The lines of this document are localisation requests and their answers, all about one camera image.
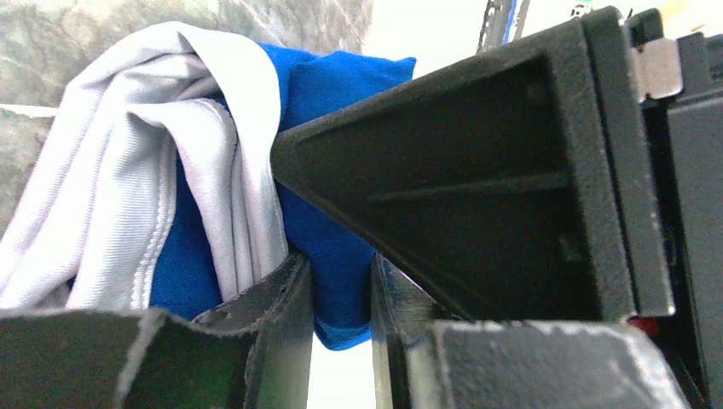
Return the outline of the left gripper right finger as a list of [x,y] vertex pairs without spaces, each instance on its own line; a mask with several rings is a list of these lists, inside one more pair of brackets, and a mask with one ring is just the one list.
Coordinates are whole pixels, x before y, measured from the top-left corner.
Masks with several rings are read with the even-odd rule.
[[467,322],[382,256],[372,264],[380,408],[686,408],[662,351],[630,325]]

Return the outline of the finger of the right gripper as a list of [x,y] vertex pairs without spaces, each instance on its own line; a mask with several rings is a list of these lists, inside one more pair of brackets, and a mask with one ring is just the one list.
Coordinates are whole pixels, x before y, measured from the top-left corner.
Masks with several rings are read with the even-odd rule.
[[465,319],[669,316],[632,51],[600,9],[287,130],[272,171]]

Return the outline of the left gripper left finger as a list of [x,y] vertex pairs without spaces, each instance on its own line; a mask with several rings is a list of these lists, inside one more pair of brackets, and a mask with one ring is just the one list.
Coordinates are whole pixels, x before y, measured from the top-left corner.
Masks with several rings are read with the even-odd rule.
[[304,408],[310,265],[293,252],[194,320],[142,311],[1,314],[4,408]]

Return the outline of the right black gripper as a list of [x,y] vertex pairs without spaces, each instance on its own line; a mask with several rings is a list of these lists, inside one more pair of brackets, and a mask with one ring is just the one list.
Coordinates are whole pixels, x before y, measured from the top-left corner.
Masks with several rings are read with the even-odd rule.
[[678,38],[681,90],[641,106],[675,310],[648,320],[689,405],[722,405],[722,37]]

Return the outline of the blue underwear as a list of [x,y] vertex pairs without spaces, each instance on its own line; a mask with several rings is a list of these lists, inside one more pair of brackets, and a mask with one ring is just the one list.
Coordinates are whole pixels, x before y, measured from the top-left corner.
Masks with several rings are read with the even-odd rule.
[[409,81],[413,58],[317,56],[165,22],[66,87],[1,240],[1,306],[186,319],[273,273],[313,273],[315,333],[366,342],[373,248],[276,184],[278,133]]

